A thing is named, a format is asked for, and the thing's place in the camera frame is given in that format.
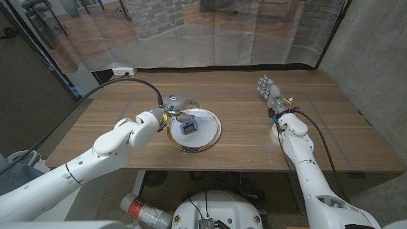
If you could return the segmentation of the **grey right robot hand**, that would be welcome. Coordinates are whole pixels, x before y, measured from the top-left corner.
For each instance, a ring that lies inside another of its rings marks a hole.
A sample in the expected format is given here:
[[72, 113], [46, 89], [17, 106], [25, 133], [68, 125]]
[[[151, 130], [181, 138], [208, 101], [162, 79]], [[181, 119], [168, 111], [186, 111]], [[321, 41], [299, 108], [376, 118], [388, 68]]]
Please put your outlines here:
[[289, 109], [284, 94], [266, 74], [259, 79], [256, 90], [265, 98], [267, 106], [275, 113], [280, 114]]

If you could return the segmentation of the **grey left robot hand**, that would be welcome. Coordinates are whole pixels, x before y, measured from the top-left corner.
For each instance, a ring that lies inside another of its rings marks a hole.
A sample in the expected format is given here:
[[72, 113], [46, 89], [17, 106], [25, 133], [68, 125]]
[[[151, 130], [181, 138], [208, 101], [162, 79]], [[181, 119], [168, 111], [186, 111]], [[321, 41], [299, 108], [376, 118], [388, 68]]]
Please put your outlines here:
[[169, 118], [174, 116], [178, 122], [184, 123], [195, 119], [193, 114], [185, 113], [185, 110], [190, 106], [200, 107], [199, 103], [192, 98], [183, 95], [170, 95], [163, 99], [162, 105], [153, 109], [152, 114], [158, 121], [161, 121], [163, 115], [167, 114]]

